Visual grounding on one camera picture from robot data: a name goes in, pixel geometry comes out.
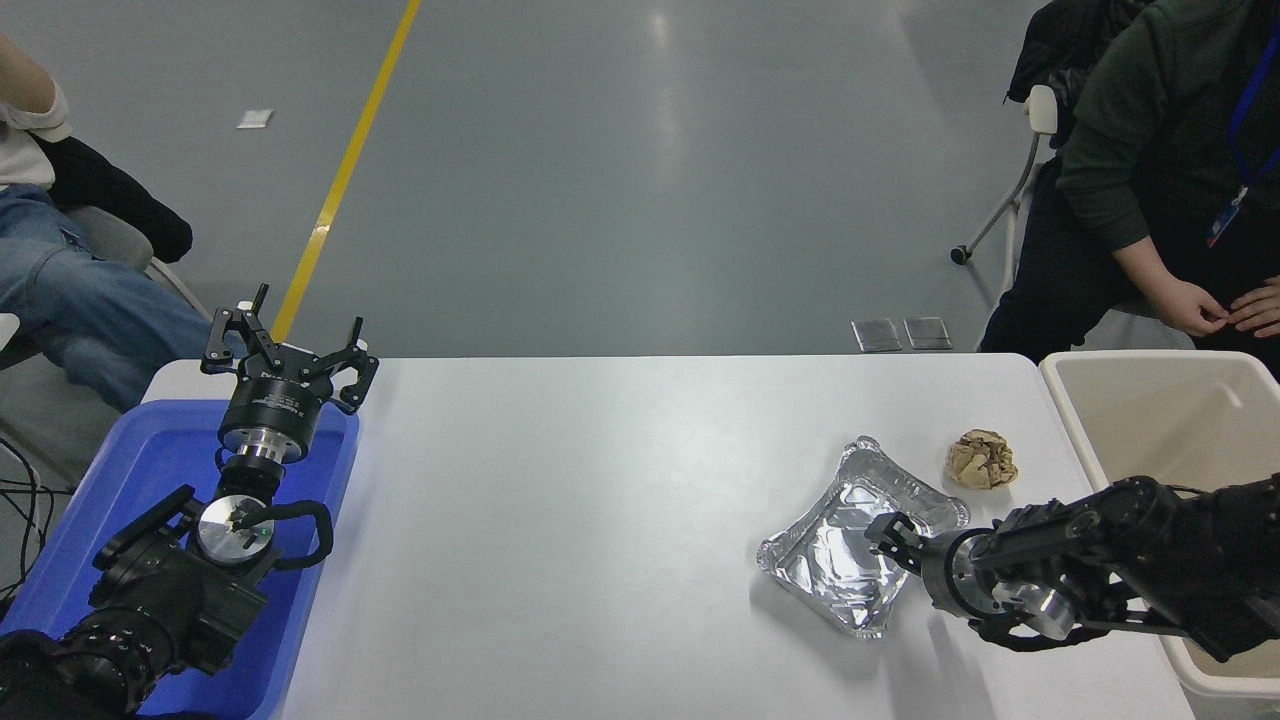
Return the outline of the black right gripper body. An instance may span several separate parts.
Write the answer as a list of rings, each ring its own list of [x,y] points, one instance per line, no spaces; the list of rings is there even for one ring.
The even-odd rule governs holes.
[[[961,579],[972,570],[969,550],[980,530],[951,530],[925,537],[919,548],[920,579],[933,606],[952,615],[980,615],[980,593],[973,579]]]

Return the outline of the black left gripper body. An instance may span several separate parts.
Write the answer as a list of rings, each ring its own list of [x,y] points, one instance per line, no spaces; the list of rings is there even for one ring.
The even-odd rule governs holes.
[[[218,436],[225,446],[241,446],[252,433],[269,430],[291,446],[308,446],[332,392],[329,378],[297,379],[273,370],[268,361],[244,359]]]

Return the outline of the standing person's right hand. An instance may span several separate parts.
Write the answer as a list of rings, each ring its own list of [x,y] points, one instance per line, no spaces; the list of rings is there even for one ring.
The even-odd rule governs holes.
[[[1144,291],[1157,318],[1192,338],[1204,338],[1231,324],[1230,313],[1198,284],[1169,277]]]

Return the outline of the standing person's left hand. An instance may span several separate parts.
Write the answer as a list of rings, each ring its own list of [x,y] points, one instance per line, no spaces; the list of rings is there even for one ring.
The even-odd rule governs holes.
[[[1279,275],[1267,278],[1230,304],[1229,324],[1256,338],[1279,336]]]

